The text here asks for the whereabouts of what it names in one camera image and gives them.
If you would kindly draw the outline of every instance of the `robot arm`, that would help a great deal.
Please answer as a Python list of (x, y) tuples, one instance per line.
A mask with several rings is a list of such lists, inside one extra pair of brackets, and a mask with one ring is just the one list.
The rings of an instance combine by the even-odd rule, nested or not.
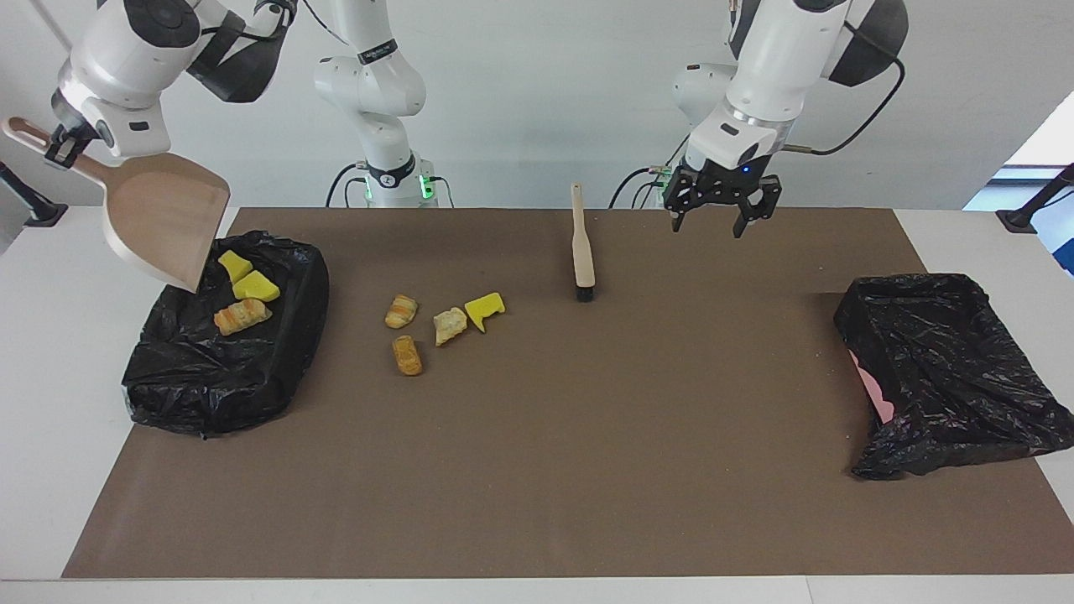
[[(694, 130), (665, 190), (674, 231), (688, 211), (708, 203), (739, 207), (736, 238), (771, 217), (782, 187), (765, 171), (809, 90), (825, 78), (852, 87), (879, 75), (908, 30), (902, 0), (731, 0), (731, 18), (738, 69), (690, 66), (676, 82)], [(844, 23), (890, 53), (859, 43)]]
[(63, 168), (93, 140), (116, 157), (164, 153), (160, 94), (184, 71), (227, 102), (272, 80), (295, 0), (258, 0), (247, 24), (216, 0), (108, 0), (60, 70), (46, 158)]
[(400, 120), (425, 105), (425, 83), (398, 49), (387, 0), (335, 0), (335, 13), (355, 55), (322, 59), (315, 81), (321, 97), (357, 127), (371, 201), (382, 206), (434, 203), (426, 186), (432, 166), (411, 150)]

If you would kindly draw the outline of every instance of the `yellow sponge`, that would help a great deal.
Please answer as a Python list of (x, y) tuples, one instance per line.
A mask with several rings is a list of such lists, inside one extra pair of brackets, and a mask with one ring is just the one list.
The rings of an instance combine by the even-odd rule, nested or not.
[(253, 270), (252, 262), (230, 249), (224, 251), (217, 262), (223, 264), (223, 268), (228, 270), (228, 276), (231, 277), (232, 284), (238, 283), (238, 279), (250, 274), (250, 271)]
[(481, 333), (484, 333), (484, 319), (496, 313), (507, 312), (507, 308), (504, 306), (504, 299), (495, 291), (477, 300), (470, 300), (464, 304), (464, 307), (466, 308), (466, 314), (470, 316), (470, 320), (481, 330)]
[(235, 298), (240, 300), (252, 298), (262, 302), (272, 302), (279, 298), (279, 288), (276, 287), (276, 284), (268, 281), (268, 277), (262, 275), (261, 271), (253, 271), (246, 275), (238, 283), (231, 286), (231, 290), (234, 292)]

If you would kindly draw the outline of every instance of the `brown tabletop mat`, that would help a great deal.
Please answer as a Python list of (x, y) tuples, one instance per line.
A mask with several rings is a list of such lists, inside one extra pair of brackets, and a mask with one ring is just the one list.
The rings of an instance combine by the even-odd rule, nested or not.
[[(533, 577), (1074, 572), (1035, 461), (848, 475), (867, 399), (832, 327), (851, 281), (921, 271), (895, 215), (589, 215), (575, 302), (553, 211), (243, 210), (318, 245), (317, 359), (285, 417), (202, 442), (135, 427), (64, 577)], [(433, 347), (432, 316), (507, 315)], [(396, 373), (383, 315), (426, 372)]]

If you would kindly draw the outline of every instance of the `black trash bag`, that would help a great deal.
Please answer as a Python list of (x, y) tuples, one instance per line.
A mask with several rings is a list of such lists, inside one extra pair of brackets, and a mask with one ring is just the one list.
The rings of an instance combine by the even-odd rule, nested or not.
[(854, 282), (836, 327), (895, 405), (852, 472), (887, 480), (1074, 445), (1074, 417), (966, 275)]
[[(272, 317), (227, 337), (213, 315), (235, 302), (227, 250), (280, 289)], [(202, 437), (263, 423), (290, 404), (313, 362), (328, 313), (319, 249), (264, 231), (213, 243), (198, 293), (168, 286), (154, 304), (124, 375), (131, 419)]]

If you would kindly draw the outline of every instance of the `croissant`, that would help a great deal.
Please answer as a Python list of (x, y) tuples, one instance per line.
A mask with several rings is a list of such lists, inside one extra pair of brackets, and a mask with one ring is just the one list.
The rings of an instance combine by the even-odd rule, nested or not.
[(221, 335), (231, 335), (253, 327), (272, 317), (272, 311), (265, 303), (252, 298), (235, 302), (231, 306), (213, 315), (213, 322), (220, 328)]
[(384, 316), (384, 325), (392, 329), (406, 327), (413, 320), (416, 314), (418, 314), (418, 302), (412, 298), (397, 293)]

